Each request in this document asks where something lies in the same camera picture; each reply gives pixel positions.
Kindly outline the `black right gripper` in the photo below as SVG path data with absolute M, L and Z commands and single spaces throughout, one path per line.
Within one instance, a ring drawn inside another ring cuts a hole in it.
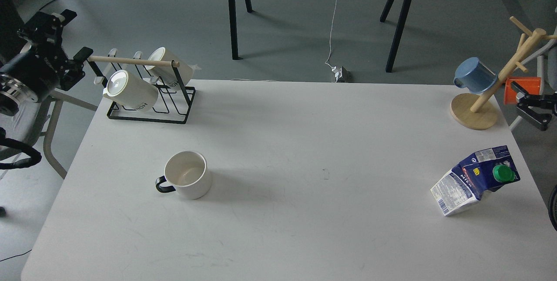
M 516 97 L 523 97 L 517 102 L 517 114 L 540 131 L 546 131 L 552 119 L 557 115 L 557 95 L 530 94 L 517 81 L 511 82 Z

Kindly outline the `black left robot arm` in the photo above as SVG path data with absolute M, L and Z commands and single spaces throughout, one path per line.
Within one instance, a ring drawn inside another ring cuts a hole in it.
M 52 140 L 64 102 L 96 111 L 97 106 L 66 95 L 85 76 L 92 50 L 84 47 L 69 58 L 62 32 L 77 13 L 38 11 L 18 30 L 26 45 L 1 67 L 1 168 L 28 168 L 45 158 L 65 177 L 67 170 L 52 152 Z

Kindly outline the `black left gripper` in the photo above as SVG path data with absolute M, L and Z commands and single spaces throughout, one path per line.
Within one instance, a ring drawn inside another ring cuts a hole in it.
M 93 49 L 82 47 L 71 60 L 62 47 L 62 31 L 76 16 L 72 10 L 52 14 L 38 11 L 18 30 L 18 35 L 30 42 L 30 49 L 18 61 L 17 79 L 21 83 L 33 91 L 56 87 L 67 91 L 85 77 L 82 68 Z

